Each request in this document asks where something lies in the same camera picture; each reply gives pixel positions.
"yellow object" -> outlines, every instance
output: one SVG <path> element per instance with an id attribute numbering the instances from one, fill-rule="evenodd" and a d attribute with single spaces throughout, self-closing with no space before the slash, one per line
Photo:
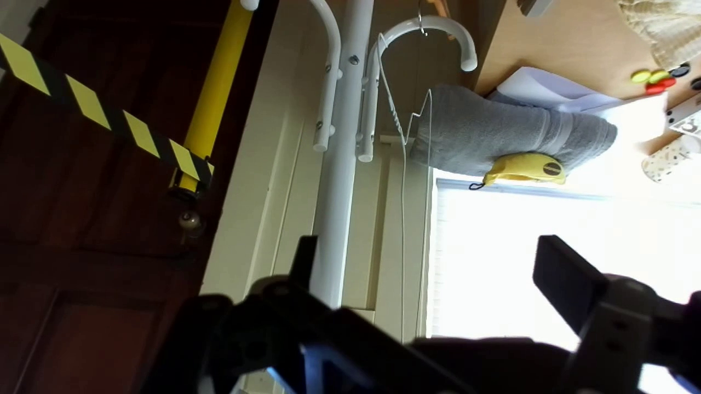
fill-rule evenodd
<path id="1" fill-rule="evenodd" d="M 492 164 L 492 169 L 485 175 L 485 186 L 497 179 L 566 183 L 567 171 L 549 155 L 515 153 L 503 155 Z"/>
<path id="2" fill-rule="evenodd" d="M 184 146 L 195 155 L 209 157 L 213 155 L 222 115 L 228 102 L 228 95 L 233 90 L 237 67 L 242 62 L 242 52 L 246 45 L 246 37 L 250 31 L 251 13 L 242 6 L 238 0 L 233 0 L 228 6 L 228 16 L 224 19 L 219 41 L 205 73 L 199 101 L 184 138 Z M 181 175 L 175 177 L 178 188 L 186 193 L 198 193 L 198 179 Z"/>
<path id="3" fill-rule="evenodd" d="M 632 75 L 634 86 L 647 86 L 651 82 L 652 73 L 651 71 L 640 71 Z"/>
<path id="4" fill-rule="evenodd" d="M 652 84 L 660 84 L 662 79 L 668 79 L 668 76 L 670 76 L 668 71 L 655 71 L 655 73 L 651 75 L 648 84 L 652 86 Z"/>
<path id="5" fill-rule="evenodd" d="M 0 34 L 0 63 L 28 87 L 81 112 L 81 115 L 101 125 L 111 136 L 134 143 L 140 152 L 175 167 L 204 188 L 211 186 L 214 167 L 201 155 L 195 155 L 175 141 L 169 141 L 165 134 L 158 134 L 134 114 L 110 107 L 93 87 L 42 62 L 6 34 Z"/>

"dark wooden door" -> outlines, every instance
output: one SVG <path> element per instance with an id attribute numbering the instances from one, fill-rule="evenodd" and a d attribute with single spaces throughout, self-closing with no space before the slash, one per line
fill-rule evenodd
<path id="1" fill-rule="evenodd" d="M 26 45 L 181 141 L 230 0 L 52 0 Z M 199 286 L 277 3 L 264 3 L 186 237 L 172 169 L 0 84 L 0 394 L 135 392 Z"/>

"striped tape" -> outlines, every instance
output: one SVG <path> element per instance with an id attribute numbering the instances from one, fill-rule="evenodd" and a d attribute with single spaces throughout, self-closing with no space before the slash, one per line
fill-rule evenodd
<path id="1" fill-rule="evenodd" d="M 158 134 L 138 115 L 106 106 L 95 90 L 37 60 L 6 34 L 0 34 L 0 67 L 6 67 L 16 79 L 52 101 L 76 107 L 86 118 L 111 131 L 117 138 L 132 141 L 140 152 L 198 179 L 199 188 L 211 188 L 214 167 L 209 160 Z"/>

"window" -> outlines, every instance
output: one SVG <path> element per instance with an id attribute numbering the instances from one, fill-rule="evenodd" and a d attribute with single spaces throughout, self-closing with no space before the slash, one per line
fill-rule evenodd
<path id="1" fill-rule="evenodd" d="M 601 271 L 689 303 L 701 289 L 701 208 L 467 191 L 436 177 L 427 289 L 427 334 L 532 337 L 575 350 L 578 337 L 532 285 L 537 237 L 556 234 Z M 645 392 L 683 392 L 647 365 Z"/>

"paper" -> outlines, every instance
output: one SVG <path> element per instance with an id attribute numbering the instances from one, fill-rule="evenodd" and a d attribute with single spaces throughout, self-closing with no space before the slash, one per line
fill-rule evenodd
<path id="1" fill-rule="evenodd" d="M 620 106 L 613 96 L 604 96 L 569 79 L 529 66 L 511 75 L 490 99 L 506 99 L 559 112 L 601 112 Z"/>

